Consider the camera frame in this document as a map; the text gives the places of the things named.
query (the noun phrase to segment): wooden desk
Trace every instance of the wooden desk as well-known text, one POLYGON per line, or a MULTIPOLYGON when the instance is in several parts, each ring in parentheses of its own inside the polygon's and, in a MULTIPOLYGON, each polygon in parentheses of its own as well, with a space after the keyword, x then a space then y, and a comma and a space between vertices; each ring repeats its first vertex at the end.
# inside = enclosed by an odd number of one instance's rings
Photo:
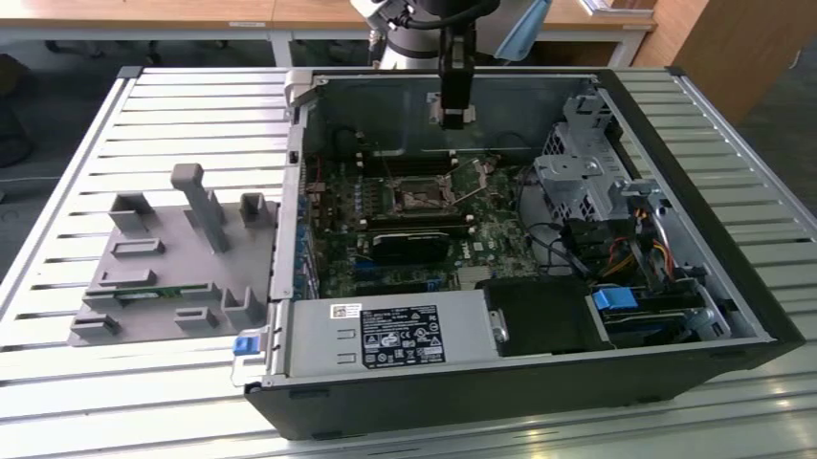
MULTIPOLYGON (((274 29, 369 30, 349 0, 277 0, 274 29)), ((650 31, 656 21, 645 18, 593 17, 577 0, 554 0, 545 19, 546 31, 650 31)))
MULTIPOLYGON (((554 0, 538 41, 620 43, 610 65, 629 66, 645 33, 656 21, 645 18, 593 17, 577 0, 554 0)), ((273 46, 278 66, 291 67, 295 39, 367 39, 369 26, 349 0, 277 0, 273 46)))
POLYGON ((63 40, 266 39, 275 0, 0 0, 0 34, 63 40))

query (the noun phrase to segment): metal bracket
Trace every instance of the metal bracket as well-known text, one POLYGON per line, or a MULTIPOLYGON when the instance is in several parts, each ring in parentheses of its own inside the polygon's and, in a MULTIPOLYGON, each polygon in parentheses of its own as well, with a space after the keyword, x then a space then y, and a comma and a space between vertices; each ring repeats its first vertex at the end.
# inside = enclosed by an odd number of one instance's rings
POLYGON ((283 79, 283 96, 289 110, 301 107, 313 98, 313 71, 290 70, 283 79))

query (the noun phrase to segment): motherboard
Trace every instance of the motherboard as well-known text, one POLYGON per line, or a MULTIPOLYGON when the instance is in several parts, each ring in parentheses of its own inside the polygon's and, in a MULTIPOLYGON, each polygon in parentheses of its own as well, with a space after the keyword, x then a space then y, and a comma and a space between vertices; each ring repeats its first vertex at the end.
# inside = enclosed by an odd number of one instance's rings
POLYGON ((473 290, 537 275, 514 208, 524 166, 490 152, 404 160, 367 147, 306 169, 307 217, 322 298, 473 290))

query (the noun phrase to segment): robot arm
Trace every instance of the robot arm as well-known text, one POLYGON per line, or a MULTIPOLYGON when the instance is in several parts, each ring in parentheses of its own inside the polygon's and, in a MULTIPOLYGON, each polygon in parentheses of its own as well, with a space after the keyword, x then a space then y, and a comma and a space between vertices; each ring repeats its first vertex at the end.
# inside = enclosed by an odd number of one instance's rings
POLYGON ((462 129, 477 52, 520 60, 530 52, 552 0, 351 0, 387 38, 382 69, 437 68, 444 129, 462 129))

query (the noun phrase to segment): blue latch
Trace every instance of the blue latch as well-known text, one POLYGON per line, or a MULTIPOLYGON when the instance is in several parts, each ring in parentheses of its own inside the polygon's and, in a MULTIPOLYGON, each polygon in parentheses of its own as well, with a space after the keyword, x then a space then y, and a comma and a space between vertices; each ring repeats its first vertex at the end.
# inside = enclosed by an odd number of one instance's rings
POLYGON ((600 311, 605 309, 632 309, 638 307, 636 296, 628 287, 601 289, 593 294, 593 301, 600 311))
POLYGON ((233 355, 254 356, 261 354, 261 337, 238 337, 233 343, 233 355))

